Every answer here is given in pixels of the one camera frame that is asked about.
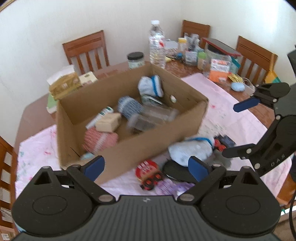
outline purple cloth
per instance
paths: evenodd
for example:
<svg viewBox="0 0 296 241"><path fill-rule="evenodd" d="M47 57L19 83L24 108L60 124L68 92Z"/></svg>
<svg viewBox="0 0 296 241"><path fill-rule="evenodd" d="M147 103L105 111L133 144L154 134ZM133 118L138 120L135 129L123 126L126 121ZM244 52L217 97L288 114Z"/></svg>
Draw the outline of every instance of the purple cloth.
<svg viewBox="0 0 296 241"><path fill-rule="evenodd" d="M173 195L175 198L177 198L193 186L193 183L182 182L176 184L170 179L165 179L158 182L157 186L155 187L155 191L157 195Z"/></svg>

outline white bottle cap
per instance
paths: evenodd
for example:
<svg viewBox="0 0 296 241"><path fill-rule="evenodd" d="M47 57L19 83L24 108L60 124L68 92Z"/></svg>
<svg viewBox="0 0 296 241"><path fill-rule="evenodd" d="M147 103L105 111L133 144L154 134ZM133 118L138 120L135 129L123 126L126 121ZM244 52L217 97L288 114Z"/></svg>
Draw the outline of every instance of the white bottle cap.
<svg viewBox="0 0 296 241"><path fill-rule="evenodd" d="M159 25L159 20L151 20L152 25Z"/></svg>

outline black cable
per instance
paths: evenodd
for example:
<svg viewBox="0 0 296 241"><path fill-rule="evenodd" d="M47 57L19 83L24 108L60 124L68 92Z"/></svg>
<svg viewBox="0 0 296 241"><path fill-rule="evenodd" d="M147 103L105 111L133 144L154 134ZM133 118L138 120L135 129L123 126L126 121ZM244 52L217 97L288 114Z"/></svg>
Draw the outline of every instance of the black cable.
<svg viewBox="0 0 296 241"><path fill-rule="evenodd" d="M290 210L289 210L290 229L291 229L291 232L292 232L292 235L293 235L294 239L296 240L296 231L295 231L295 228L294 228L293 217L292 217L292 209L293 209L295 198L296 198L296 190L294 192L294 195L293 195L293 198L292 198L292 201L291 201L291 205L290 205Z"/></svg>

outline dining table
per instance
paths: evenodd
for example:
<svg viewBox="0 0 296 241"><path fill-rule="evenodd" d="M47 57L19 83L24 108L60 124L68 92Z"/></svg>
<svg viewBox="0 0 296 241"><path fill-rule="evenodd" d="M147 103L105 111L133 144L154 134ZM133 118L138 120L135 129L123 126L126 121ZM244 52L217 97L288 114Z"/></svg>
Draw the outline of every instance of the dining table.
<svg viewBox="0 0 296 241"><path fill-rule="evenodd" d="M166 64L165 69L174 74L179 78L184 78L196 73L201 73L196 66L188 66L180 61L171 61ZM94 71L94 75L98 80L103 80L108 78L109 76L119 74L124 71L128 71L128 62L123 62L120 64L116 64L113 66L108 66L97 71ZM238 101L246 100L250 97L249 93L246 91L244 92L236 92L230 88L230 84L219 85L222 89L224 89L227 93L233 96ZM41 98L37 99L33 103L29 104L23 111L19 128L17 131L16 141L14 151L18 154L19 145L24 140L28 139L31 136L36 135L40 131L54 125L56 113L49 114L46 106L47 106L48 94L42 96ZM257 106L250 108L249 111L257 117L257 119L266 127L269 128L271 123L274 120L274 112L272 109L258 104ZM288 189L292 189L290 184L284 183L284 187L287 186ZM288 203L289 195L286 196L286 193L281 195L278 198L280 204L285 205Z"/></svg>

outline picture frame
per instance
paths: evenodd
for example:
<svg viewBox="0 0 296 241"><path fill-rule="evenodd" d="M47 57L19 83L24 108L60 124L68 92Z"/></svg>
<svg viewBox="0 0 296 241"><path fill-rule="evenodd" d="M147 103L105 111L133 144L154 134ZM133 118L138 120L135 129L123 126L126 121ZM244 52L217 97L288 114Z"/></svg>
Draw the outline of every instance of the picture frame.
<svg viewBox="0 0 296 241"><path fill-rule="evenodd" d="M5 1L1 6L0 6L0 12L4 9L4 8L6 8L6 7L8 7L11 3L13 3L14 1L16 1L16 0L7 0L7 1Z"/></svg>

